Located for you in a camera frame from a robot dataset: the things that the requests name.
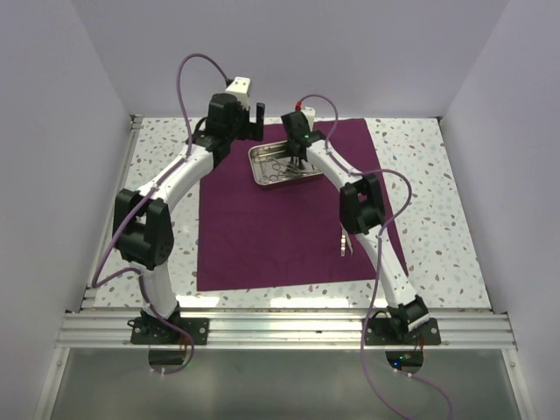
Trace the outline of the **stainless steel instrument tray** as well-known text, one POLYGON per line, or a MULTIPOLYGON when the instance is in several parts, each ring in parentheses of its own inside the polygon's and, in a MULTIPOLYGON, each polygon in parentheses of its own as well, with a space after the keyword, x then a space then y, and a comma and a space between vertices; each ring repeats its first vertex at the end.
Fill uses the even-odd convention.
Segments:
POLYGON ((250 148, 248 160, 254 181, 259 186, 277 186, 322 174, 313 164, 293 157, 286 140, 250 148))

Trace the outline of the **purple surgical cloth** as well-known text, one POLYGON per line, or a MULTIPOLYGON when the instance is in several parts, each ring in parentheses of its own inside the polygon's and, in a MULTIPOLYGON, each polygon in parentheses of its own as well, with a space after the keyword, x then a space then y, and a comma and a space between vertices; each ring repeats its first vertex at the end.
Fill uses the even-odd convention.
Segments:
POLYGON ((200 182, 199 291, 371 280, 375 269, 355 241, 340 254, 340 193, 323 175, 260 186, 250 141, 200 182))

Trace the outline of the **silver tweezers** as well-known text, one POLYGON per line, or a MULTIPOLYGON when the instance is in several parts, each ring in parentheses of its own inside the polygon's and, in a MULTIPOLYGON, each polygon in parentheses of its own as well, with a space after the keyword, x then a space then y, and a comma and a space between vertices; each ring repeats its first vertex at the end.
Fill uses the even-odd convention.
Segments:
POLYGON ((343 234, 340 238, 340 256, 351 256, 353 253, 354 247, 351 238, 348 235, 343 234))

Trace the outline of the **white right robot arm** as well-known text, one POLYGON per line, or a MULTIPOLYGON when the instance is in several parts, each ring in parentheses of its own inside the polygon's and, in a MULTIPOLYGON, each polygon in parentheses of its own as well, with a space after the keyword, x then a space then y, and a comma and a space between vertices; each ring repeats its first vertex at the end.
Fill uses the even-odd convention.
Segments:
POLYGON ((374 266, 374 288, 383 288, 391 336, 397 342, 410 343, 429 321, 430 314, 405 273, 387 230, 410 205, 411 183, 398 171, 359 171, 351 166, 333 147, 327 134, 312 128, 314 117, 314 108, 301 106, 281 116, 288 150, 292 156, 321 171, 338 189, 340 224, 355 236, 374 266), (398 177, 407 188, 404 204, 392 214, 387 213, 383 197, 384 174, 398 177))

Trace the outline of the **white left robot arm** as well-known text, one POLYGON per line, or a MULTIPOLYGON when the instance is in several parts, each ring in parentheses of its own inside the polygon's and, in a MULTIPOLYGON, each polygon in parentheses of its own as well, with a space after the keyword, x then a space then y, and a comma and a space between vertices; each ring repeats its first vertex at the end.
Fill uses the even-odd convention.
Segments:
POLYGON ((233 141, 263 140, 264 114, 265 104, 258 102, 252 122, 250 107, 239 95, 214 94, 206 117, 175 159, 150 182, 116 196, 112 247, 138 274, 143 311, 154 318, 150 331, 162 343, 176 341, 182 332, 174 317, 179 302, 168 269, 174 247, 172 212, 229 155, 233 141))

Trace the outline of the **steel surgical scissors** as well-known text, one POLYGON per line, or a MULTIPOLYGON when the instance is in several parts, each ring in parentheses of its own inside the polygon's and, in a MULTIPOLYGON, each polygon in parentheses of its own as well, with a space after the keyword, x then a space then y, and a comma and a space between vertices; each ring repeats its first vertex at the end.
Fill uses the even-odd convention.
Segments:
POLYGON ((279 163, 259 163, 257 168, 260 170, 260 175, 257 177, 259 185, 269 185, 284 180, 283 167, 279 163))

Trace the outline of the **steel forceps in tray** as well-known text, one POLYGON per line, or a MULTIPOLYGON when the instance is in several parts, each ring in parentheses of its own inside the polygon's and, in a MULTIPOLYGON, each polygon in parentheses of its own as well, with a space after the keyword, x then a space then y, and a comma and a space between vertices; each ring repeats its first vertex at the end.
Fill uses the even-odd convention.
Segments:
POLYGON ((302 178, 321 175, 322 172, 314 166, 306 166, 305 161, 289 161, 285 164, 282 174, 289 178, 302 178))

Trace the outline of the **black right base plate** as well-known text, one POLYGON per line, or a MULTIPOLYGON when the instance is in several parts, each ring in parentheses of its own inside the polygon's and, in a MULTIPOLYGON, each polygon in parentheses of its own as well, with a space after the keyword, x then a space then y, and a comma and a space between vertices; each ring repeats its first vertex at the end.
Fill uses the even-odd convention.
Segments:
POLYGON ((365 345, 371 346, 438 346, 442 343, 438 322, 430 318, 412 332, 398 332, 390 318, 371 318, 365 333, 365 345))

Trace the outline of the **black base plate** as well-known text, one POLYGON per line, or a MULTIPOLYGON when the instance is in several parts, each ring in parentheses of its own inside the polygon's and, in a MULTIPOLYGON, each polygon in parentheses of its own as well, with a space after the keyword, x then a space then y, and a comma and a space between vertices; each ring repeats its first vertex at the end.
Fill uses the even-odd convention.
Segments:
MULTIPOLYGON (((130 319, 127 326, 131 328, 130 343, 133 345, 178 345, 185 344, 186 338, 176 329, 164 325, 160 321, 130 319)), ((208 318, 181 318, 176 327, 185 331, 192 338, 195 346, 204 346, 207 343, 210 331, 208 318)))
POLYGON ((412 332, 398 332, 390 318, 371 318, 365 333, 365 345, 371 346, 438 346, 442 343, 438 322, 430 318, 412 332))

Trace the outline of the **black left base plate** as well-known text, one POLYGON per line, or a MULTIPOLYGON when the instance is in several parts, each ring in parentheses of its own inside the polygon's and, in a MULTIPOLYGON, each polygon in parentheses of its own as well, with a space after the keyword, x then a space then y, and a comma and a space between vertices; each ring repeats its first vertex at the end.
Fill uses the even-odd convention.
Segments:
MULTIPOLYGON (((133 345, 178 345, 185 344, 186 338, 176 329, 164 325, 160 321, 130 319, 127 326, 131 328, 130 343, 133 345)), ((207 343, 210 331, 208 318, 181 318, 176 327, 185 331, 192 338, 195 346, 204 346, 207 343)))

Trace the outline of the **aluminium front frame rail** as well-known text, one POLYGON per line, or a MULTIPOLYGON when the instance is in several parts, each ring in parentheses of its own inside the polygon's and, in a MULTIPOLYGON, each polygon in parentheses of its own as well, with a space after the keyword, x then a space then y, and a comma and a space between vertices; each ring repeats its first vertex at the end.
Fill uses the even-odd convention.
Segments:
MULTIPOLYGON (((209 310, 183 311, 201 320, 205 350, 357 350, 363 310, 209 310)), ((55 345, 58 348, 133 346, 133 311, 101 309, 65 315, 55 345)), ((434 311, 405 345, 406 349, 511 350, 516 347, 506 315, 490 311, 434 311)))

